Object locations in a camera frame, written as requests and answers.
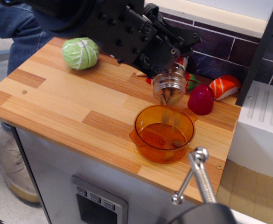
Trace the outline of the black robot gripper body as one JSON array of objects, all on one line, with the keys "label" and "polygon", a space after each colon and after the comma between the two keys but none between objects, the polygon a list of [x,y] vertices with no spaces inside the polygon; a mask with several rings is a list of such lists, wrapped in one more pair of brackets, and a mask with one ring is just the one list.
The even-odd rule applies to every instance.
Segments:
[{"label": "black robot gripper body", "polygon": [[151,28],[156,33],[133,65],[151,78],[167,72],[178,57],[189,56],[192,47],[201,41],[201,33],[170,25],[159,12],[159,7],[153,3],[145,6],[144,16],[151,21]]}]

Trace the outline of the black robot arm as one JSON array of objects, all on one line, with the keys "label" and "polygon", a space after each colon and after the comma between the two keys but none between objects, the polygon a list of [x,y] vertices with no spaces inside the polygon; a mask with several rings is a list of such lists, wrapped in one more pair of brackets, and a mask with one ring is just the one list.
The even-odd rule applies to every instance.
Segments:
[{"label": "black robot arm", "polygon": [[201,40],[198,31],[167,24],[156,5],[142,0],[0,0],[0,38],[13,40],[8,74],[53,37],[88,37],[148,77],[167,71]]}]

